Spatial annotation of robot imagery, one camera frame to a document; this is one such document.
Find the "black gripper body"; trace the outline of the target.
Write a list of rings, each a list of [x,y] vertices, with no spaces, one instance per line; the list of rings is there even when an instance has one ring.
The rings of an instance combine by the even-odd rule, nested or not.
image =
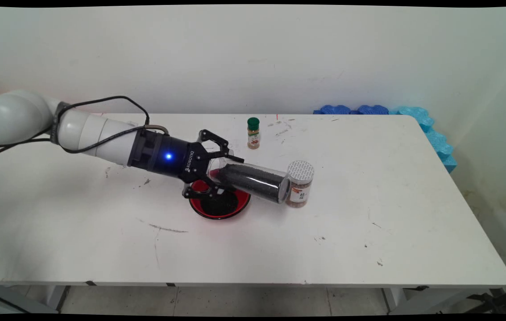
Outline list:
[[[200,142],[140,130],[135,135],[127,166],[175,177],[190,184],[206,177],[207,152]]]

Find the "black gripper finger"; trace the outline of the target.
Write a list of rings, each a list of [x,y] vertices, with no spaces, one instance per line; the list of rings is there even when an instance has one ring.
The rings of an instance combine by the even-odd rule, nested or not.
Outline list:
[[[230,185],[218,184],[215,181],[197,180],[184,185],[182,196],[186,199],[215,200],[236,189]]]
[[[218,152],[207,152],[204,148],[204,152],[197,153],[197,159],[203,161],[203,160],[210,160],[210,159],[216,159],[216,158],[227,158],[231,159],[232,161],[238,162],[238,163],[244,163],[244,159],[236,157],[233,155],[232,151],[229,149],[228,141],[221,138],[220,136],[217,136],[216,134],[210,132],[209,130],[201,130],[199,132],[199,136],[197,139],[197,142],[199,144],[202,144],[206,141],[212,141],[219,147]]]

